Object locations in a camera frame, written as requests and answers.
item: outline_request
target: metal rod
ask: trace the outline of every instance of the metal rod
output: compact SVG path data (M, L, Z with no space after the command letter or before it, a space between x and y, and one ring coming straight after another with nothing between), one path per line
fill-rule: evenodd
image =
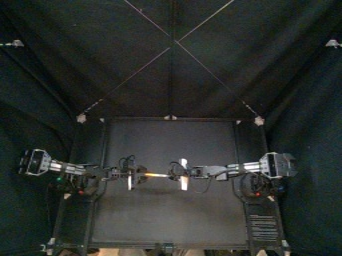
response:
M234 0L230 0L228 3L225 3L225 4L218 8L218 10L217 10L212 15L209 15L208 18L206 18L202 22L200 22L198 25L197 25L193 29L190 29L190 30L186 32L186 34L177 40L177 42L180 42L182 39L185 39L186 36L188 36L189 34L192 34L192 32L193 32L198 27L201 27L201 26L208 22L208 20L210 20L210 19L221 12L221 10L225 9L225 7L228 7L228 5L229 5L233 1L234 1Z
M255 116L259 116L257 112L251 108L251 106L244 102L244 100L238 97L238 95L232 91L232 89L228 87L228 85L225 85L225 83L217 78L217 76L212 73L212 71L206 68L206 66L198 61L198 59L190 54L190 52L178 43L178 41L174 41L174 43L185 51L185 53L192 57L192 59L197 62L197 64L206 70L206 72L210 74L212 78L214 78L214 80L220 83L220 85L229 91L229 93L234 96L234 98L241 102L244 107L255 114Z
M130 117L130 116L116 116L108 119L108 121L164 121L164 122L236 122L245 121L253 122L251 118L190 118L177 117L176 120L165 120L164 117Z
M134 9L134 11L153 24L153 26L166 35L169 34L162 30L162 28L144 15L144 13L132 5L132 3L126 0L124 2Z
M169 0L169 22L168 22L168 46L170 48L168 55L168 85L166 85L166 101L168 101L168 115L172 116L172 105L173 105L173 58L174 58L174 0Z
M160 52L150 61L146 62L146 64L142 65L133 73L132 75L122 80L122 82L98 99L84 111L81 114L88 113L90 109L158 59L158 57L169 50L169 47L165 48L162 52Z

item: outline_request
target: small object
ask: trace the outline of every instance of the small object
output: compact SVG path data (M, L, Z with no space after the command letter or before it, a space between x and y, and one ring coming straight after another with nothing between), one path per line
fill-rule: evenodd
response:
M180 189L182 191L186 191L186 187L188 187L188 177L180 176Z
M43 244L39 245L42 248L41 248L41 252L46 252L46 246Z
M273 202L273 197L272 196L267 196L267 198L269 199L271 202Z
M174 120L176 120L176 116L173 116L173 115L166 115L166 116L164 116L164 120L172 120L172 121L174 121Z
M339 44L335 39L329 39L328 42L325 43L325 47L333 47L336 49L337 46L342 47L342 44Z
M76 119L77 119L77 122L82 124L86 121L86 115L81 113L77 115Z
M178 164L182 166L184 169L186 169L186 159L180 158L178 159Z
M263 119L260 116L257 116L257 117L255 117L255 119L253 119L253 123L255 123L257 126L261 126L261 125L264 125L264 119Z
M70 194L65 193L62 198L63 198L63 200L66 200L69 197L70 197Z
M19 40L13 40L13 42L11 43L5 43L5 44L1 44L0 43L0 47L1 46L6 46L6 47L10 47L10 46L13 46L13 47L23 47L23 44L22 44L22 42L19 41Z
M22 42L19 40L14 40L11 42L11 46L14 46L14 47L23 47L23 44L22 44Z

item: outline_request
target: cable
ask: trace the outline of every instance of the cable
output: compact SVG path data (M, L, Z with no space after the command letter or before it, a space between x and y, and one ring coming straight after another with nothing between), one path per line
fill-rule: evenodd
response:
M206 193L208 188L209 188L209 184L210 184L210 180L212 180L212 176L208 178L205 189L204 189L202 191L196 191L196 190L193 190L193 192L194 192L196 194L204 194L204 193Z

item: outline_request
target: black panel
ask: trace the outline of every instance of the black panel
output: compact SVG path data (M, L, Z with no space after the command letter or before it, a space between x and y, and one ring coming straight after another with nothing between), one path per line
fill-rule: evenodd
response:
M228 122L114 121L109 129L106 165L134 154L137 164L165 173L168 163L186 158L192 165L234 163L232 125ZM189 191L154 178L126 190L126 183L108 183L98 201L92 243L178 246L245 246L242 205L229 182L192 181Z

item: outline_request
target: black fabric enclosure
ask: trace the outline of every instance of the black fabric enclosure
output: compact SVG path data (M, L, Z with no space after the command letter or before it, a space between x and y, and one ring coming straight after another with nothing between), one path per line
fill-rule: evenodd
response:
M340 255L342 47L324 46L340 13L340 0L1 1L0 255L38 255L50 237L51 177L15 167L30 148L70 159L80 114L264 118L269 151L297 162L280 198L293 255Z

